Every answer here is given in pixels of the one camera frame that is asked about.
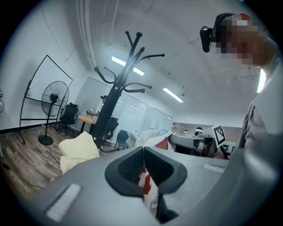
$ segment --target white wall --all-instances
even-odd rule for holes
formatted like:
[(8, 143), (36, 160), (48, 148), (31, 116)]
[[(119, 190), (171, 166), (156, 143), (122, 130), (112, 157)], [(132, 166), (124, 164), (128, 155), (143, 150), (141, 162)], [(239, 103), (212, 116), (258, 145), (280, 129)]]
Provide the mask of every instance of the white wall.
[[(73, 79), (69, 102), (76, 100), (87, 76), (82, 61), (85, 54), (76, 31), (75, 5), (75, 0), (45, 1), (35, 7), (14, 32), (1, 58), (0, 89), (4, 93), (5, 109), (0, 114), (0, 129), (19, 126), (24, 92), (47, 54)], [(23, 117), (47, 116), (40, 102), (27, 100)], [(43, 122), (23, 121), (22, 126)]]

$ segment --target yellow cloth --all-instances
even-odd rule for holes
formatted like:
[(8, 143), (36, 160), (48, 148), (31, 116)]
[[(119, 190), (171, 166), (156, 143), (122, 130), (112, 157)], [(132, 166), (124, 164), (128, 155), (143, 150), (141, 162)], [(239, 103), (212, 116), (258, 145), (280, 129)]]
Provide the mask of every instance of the yellow cloth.
[(64, 154), (60, 158), (63, 174), (84, 161), (99, 157), (96, 144), (87, 132), (83, 132), (74, 139), (63, 140), (58, 146)]

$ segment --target ceiling pipe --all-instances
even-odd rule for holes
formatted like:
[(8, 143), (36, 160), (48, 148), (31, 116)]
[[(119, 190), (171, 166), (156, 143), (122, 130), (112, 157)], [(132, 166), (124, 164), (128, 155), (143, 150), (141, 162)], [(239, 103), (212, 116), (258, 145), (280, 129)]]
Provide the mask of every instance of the ceiling pipe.
[(92, 41), (90, 35), (90, 22), (89, 22), (89, 0), (76, 0), (76, 12), (80, 28), (80, 35), (84, 45), (84, 50), (88, 58), (88, 62), (94, 70), (95, 59), (92, 48)]
[(115, 20), (116, 20), (116, 15), (117, 15), (119, 1), (120, 0), (117, 0), (115, 11), (114, 11), (114, 15), (113, 15), (112, 29), (111, 29), (111, 39), (110, 39), (110, 44), (109, 44), (110, 46), (112, 45), (112, 42), (113, 42), (113, 31), (114, 31), (114, 25), (115, 25)]
[(86, 27), (86, 35), (88, 41), (88, 48), (90, 51), (90, 58), (92, 62), (92, 69), (96, 66), (96, 61), (94, 58), (93, 46), (92, 46), (92, 37), (91, 37), (91, 30), (90, 30), (90, 16), (89, 16), (89, 0), (85, 0), (85, 27)]
[(103, 3), (102, 23), (104, 23), (104, 18), (105, 18), (105, 12), (106, 12), (106, 1), (107, 1), (107, 0), (104, 0), (104, 3)]

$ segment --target ceiling light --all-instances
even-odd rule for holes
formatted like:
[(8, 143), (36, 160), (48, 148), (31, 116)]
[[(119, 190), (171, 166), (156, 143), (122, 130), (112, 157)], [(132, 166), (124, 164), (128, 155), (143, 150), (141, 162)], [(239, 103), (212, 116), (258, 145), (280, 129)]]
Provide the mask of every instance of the ceiling light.
[[(133, 106), (131, 106), (132, 108), (135, 108), (135, 107), (133, 107)], [(137, 109), (137, 108), (135, 108), (136, 110), (139, 110), (139, 109)]]
[(172, 97), (174, 97), (177, 101), (183, 102), (179, 97), (177, 97), (175, 94), (173, 94), (169, 89), (164, 88), (163, 89), (166, 93), (170, 94)]
[[(116, 57), (114, 57), (114, 56), (112, 57), (112, 60), (113, 60), (114, 62), (120, 64), (120, 65), (123, 65), (123, 66), (126, 65), (125, 61), (120, 60), (120, 59), (118, 59), (118, 58), (116, 58)], [(137, 68), (134, 68), (133, 71), (134, 71), (135, 73), (138, 73), (138, 74), (141, 75), (141, 76), (144, 75), (144, 72), (142, 72), (141, 70), (139, 70), (139, 69), (137, 69)]]
[(266, 80), (265, 72), (261, 69), (260, 70), (260, 81), (258, 83), (257, 93), (260, 93), (262, 89), (264, 88), (265, 80)]

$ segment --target black office chair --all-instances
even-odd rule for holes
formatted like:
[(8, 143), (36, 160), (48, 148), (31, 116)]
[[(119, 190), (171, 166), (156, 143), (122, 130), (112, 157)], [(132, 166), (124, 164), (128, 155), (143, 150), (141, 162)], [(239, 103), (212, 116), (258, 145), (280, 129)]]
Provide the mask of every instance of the black office chair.
[(61, 120), (61, 123), (64, 124), (64, 125), (59, 126), (57, 131), (59, 131), (59, 129), (65, 129), (65, 135), (67, 135), (67, 130), (74, 133), (74, 130), (71, 129), (70, 125), (75, 124), (76, 119), (78, 117), (77, 112), (78, 112), (79, 109), (77, 108), (77, 106), (78, 105), (72, 104), (72, 103), (68, 104), (66, 106), (66, 109), (65, 109), (63, 116), (62, 116), (62, 113), (63, 113), (63, 109), (62, 109), (60, 120)]
[[(108, 126), (107, 126), (107, 132), (106, 132), (105, 139), (111, 139), (113, 137), (113, 132), (117, 128), (117, 126), (119, 125), (117, 120), (118, 120), (117, 118), (113, 118), (113, 117), (110, 118)], [(111, 145), (110, 142), (108, 142), (106, 140), (104, 141), (104, 144), (108, 144), (109, 146)]]

